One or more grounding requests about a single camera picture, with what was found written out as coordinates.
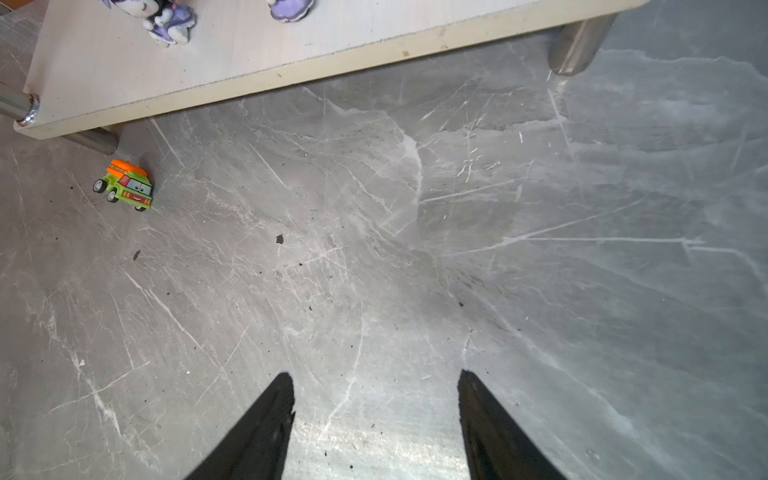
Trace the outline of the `black purple bat toy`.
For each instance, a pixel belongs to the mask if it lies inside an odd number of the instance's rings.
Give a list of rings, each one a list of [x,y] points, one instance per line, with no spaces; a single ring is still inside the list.
[[[271,17],[283,23],[303,19],[310,11],[314,0],[268,0]]]

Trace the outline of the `orange green wheeled toy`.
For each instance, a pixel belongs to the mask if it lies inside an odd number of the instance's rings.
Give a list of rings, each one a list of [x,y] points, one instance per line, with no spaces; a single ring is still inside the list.
[[[151,208],[153,185],[148,173],[141,167],[121,159],[113,159],[106,174],[98,178],[92,190],[106,194],[109,203],[128,203],[137,211]]]

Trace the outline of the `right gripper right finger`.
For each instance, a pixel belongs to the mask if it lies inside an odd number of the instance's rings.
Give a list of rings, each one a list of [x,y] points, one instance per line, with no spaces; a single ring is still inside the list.
[[[565,479],[475,373],[461,372],[458,393],[472,479]]]

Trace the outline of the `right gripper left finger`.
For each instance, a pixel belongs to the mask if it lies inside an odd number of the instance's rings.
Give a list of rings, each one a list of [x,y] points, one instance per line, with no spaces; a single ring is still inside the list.
[[[295,418],[294,384],[279,373],[189,479],[282,478]]]

